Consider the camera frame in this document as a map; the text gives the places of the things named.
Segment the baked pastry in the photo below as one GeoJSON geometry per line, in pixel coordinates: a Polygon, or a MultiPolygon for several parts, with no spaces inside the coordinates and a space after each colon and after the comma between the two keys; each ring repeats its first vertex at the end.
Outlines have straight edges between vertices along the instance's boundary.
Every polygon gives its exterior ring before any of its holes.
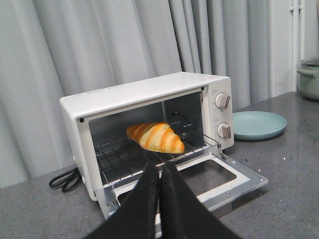
{"type": "Polygon", "coordinates": [[[161,153],[183,153],[184,144],[168,123],[142,123],[127,128],[126,134],[142,148],[161,153]]]}

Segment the oven rack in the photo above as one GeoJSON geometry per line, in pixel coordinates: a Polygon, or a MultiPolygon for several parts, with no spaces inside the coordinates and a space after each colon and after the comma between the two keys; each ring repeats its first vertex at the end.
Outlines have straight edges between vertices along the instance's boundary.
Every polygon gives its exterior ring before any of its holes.
{"type": "Polygon", "coordinates": [[[144,166],[149,161],[154,162],[157,167],[161,167],[167,161],[193,158],[209,147],[220,145],[212,138],[204,134],[201,135],[201,143],[191,142],[188,138],[180,135],[185,146],[183,154],[148,151],[141,148],[129,137],[98,145],[96,158],[104,187],[143,173],[144,166]]]}

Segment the light blue plate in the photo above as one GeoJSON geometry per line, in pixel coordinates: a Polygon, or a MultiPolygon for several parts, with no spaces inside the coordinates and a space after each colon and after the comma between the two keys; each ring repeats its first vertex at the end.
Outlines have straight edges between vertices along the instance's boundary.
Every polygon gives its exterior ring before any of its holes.
{"type": "Polygon", "coordinates": [[[261,140],[280,134],[287,125],[284,117],[261,111],[233,114],[234,137],[243,140],[261,140]]]}

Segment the toaster oven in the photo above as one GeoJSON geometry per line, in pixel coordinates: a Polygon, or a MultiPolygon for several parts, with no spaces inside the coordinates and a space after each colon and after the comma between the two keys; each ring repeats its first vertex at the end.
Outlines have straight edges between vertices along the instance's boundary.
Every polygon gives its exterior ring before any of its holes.
{"type": "Polygon", "coordinates": [[[62,97],[60,104],[74,161],[105,218],[148,161],[159,172],[173,161],[210,211],[268,182],[223,153],[234,143],[229,77],[178,72],[62,97]],[[184,153],[147,151],[126,135],[131,125],[163,121],[181,138],[184,153]]]}

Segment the countertop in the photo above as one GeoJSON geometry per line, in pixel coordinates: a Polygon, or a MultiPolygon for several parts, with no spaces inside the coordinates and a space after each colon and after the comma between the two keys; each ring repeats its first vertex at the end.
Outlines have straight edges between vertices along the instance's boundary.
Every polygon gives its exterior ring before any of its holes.
{"type": "MultiPolygon", "coordinates": [[[[226,150],[269,183],[237,199],[220,220],[243,239],[319,239],[319,102],[291,92],[240,111],[279,114],[287,127],[226,150]]],[[[101,224],[102,211],[83,184],[70,193],[48,187],[70,168],[0,190],[0,238],[79,239],[101,224]]]]}

